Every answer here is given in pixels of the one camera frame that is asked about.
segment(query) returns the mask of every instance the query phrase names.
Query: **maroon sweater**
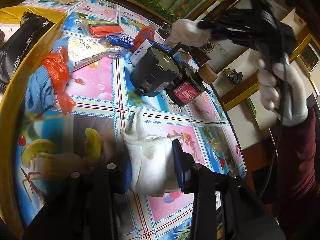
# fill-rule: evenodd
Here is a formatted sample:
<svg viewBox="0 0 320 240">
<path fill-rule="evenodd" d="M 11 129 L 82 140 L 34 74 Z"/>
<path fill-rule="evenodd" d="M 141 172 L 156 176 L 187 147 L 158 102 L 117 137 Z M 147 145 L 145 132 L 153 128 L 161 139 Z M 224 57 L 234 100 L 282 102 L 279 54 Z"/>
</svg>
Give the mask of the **maroon sweater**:
<svg viewBox="0 0 320 240">
<path fill-rule="evenodd" d="M 278 221 L 287 239 L 319 238 L 320 184 L 315 178 L 315 123 L 315 112 L 309 108 L 305 122 L 283 127 L 278 146 Z"/>
</svg>

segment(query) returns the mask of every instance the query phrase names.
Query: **blue knitted cloth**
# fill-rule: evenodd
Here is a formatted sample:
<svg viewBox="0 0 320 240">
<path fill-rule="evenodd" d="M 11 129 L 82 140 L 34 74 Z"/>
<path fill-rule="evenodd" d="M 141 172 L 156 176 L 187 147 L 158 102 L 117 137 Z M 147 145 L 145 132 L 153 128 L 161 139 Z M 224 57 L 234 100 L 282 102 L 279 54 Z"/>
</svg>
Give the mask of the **blue knitted cloth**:
<svg viewBox="0 0 320 240">
<path fill-rule="evenodd" d="M 69 37 L 65 37 L 55 41 L 52 51 L 54 52 L 60 46 L 68 49 L 68 40 Z M 69 68 L 69 74 L 71 75 L 74 69 L 73 64 L 68 61 L 67 66 Z M 25 102 L 26 111 L 39 114 L 54 104 L 53 85 L 46 67 L 41 65 L 33 74 L 31 74 L 28 81 Z"/>
</svg>

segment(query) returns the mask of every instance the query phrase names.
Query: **table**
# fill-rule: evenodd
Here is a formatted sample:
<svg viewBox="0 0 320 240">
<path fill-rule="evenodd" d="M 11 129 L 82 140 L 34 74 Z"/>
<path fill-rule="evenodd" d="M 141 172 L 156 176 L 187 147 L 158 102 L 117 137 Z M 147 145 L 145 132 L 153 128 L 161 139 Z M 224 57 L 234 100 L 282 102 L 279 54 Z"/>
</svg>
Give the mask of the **table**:
<svg viewBox="0 0 320 240">
<path fill-rule="evenodd" d="M 84 18 L 118 22 L 133 38 L 143 26 L 153 24 L 106 0 L 26 0 L 21 5 L 68 12 L 62 36 L 71 38 L 83 35 L 79 24 Z M 157 32 L 155 40 L 164 41 Z M 114 60 L 103 57 L 76 70 L 67 87 L 76 102 L 71 114 L 63 116 L 59 104 L 42 115 L 25 113 L 14 162 L 16 199 L 25 225 L 44 205 L 44 196 L 58 187 L 66 174 L 78 168 L 86 151 L 86 128 L 100 134 L 104 157 L 110 160 L 124 150 L 120 129 L 130 129 L 134 113 L 142 106 L 147 107 L 144 121 L 147 133 L 180 135 L 183 150 L 196 162 L 215 172 L 236 170 L 242 177 L 246 175 L 241 149 L 210 87 L 208 93 L 185 107 L 174 104 L 165 91 L 153 98 L 138 97 L 129 78 L 133 69 L 129 57 L 130 54 Z M 192 60 L 189 64 L 196 68 Z M 34 151 L 41 149 L 48 155 L 32 160 L 31 152 L 29 159 L 22 159 L 22 152 L 31 142 L 35 143 Z M 115 199 L 121 239 L 185 239 L 190 229 L 193 194 L 175 192 L 149 197 L 129 190 Z"/>
</svg>

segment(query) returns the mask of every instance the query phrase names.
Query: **white cotton glove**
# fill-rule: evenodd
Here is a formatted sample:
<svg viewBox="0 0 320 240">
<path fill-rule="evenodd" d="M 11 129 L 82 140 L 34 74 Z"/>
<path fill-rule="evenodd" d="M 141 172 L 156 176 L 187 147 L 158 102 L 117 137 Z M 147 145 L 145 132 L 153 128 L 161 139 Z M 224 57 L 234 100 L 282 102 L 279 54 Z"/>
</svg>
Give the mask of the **white cotton glove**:
<svg viewBox="0 0 320 240">
<path fill-rule="evenodd" d="M 148 196 L 160 196 L 179 190 L 174 171 L 172 141 L 167 137 L 145 135 L 140 108 L 134 115 L 132 128 L 120 133 L 128 148 L 132 166 L 131 189 Z"/>
<path fill-rule="evenodd" d="M 171 26 L 170 36 L 164 44 L 175 46 L 181 42 L 187 46 L 201 47 L 211 38 L 211 30 L 201 30 L 197 27 L 199 21 L 179 19 Z"/>
<path fill-rule="evenodd" d="M 260 82 L 259 90 L 261 93 L 261 103 L 267 109 L 273 111 L 279 108 L 280 94 L 279 89 L 276 88 L 276 78 L 264 69 L 263 60 L 259 61 L 260 71 L 258 73 L 258 80 Z M 284 80 L 284 65 L 275 63 L 272 66 L 273 73 L 281 80 Z M 304 122 L 308 117 L 308 108 L 306 102 L 306 91 L 304 84 L 299 74 L 294 67 L 286 64 L 286 76 L 288 85 L 292 87 L 292 98 L 290 93 L 286 95 L 284 104 L 284 126 L 295 126 Z M 281 120 L 280 114 L 273 111 L 278 119 Z"/>
</svg>

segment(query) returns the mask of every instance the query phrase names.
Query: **orange plastic bag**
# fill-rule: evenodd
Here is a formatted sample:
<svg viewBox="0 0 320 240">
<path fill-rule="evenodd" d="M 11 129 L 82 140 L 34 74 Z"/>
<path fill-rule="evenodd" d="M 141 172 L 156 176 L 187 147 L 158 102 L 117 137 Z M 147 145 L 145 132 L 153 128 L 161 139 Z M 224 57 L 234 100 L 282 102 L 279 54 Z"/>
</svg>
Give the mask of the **orange plastic bag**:
<svg viewBox="0 0 320 240">
<path fill-rule="evenodd" d="M 53 84 L 53 91 L 57 95 L 61 110 L 64 114 L 71 111 L 75 106 L 73 99 L 65 92 L 67 82 L 70 78 L 68 62 L 68 50 L 58 47 L 55 52 L 48 53 L 41 64 L 47 68 L 49 77 Z"/>
<path fill-rule="evenodd" d="M 154 41 L 155 40 L 156 27 L 154 25 L 144 26 L 134 38 L 133 46 L 131 52 L 135 52 L 137 48 L 145 41 Z"/>
</svg>

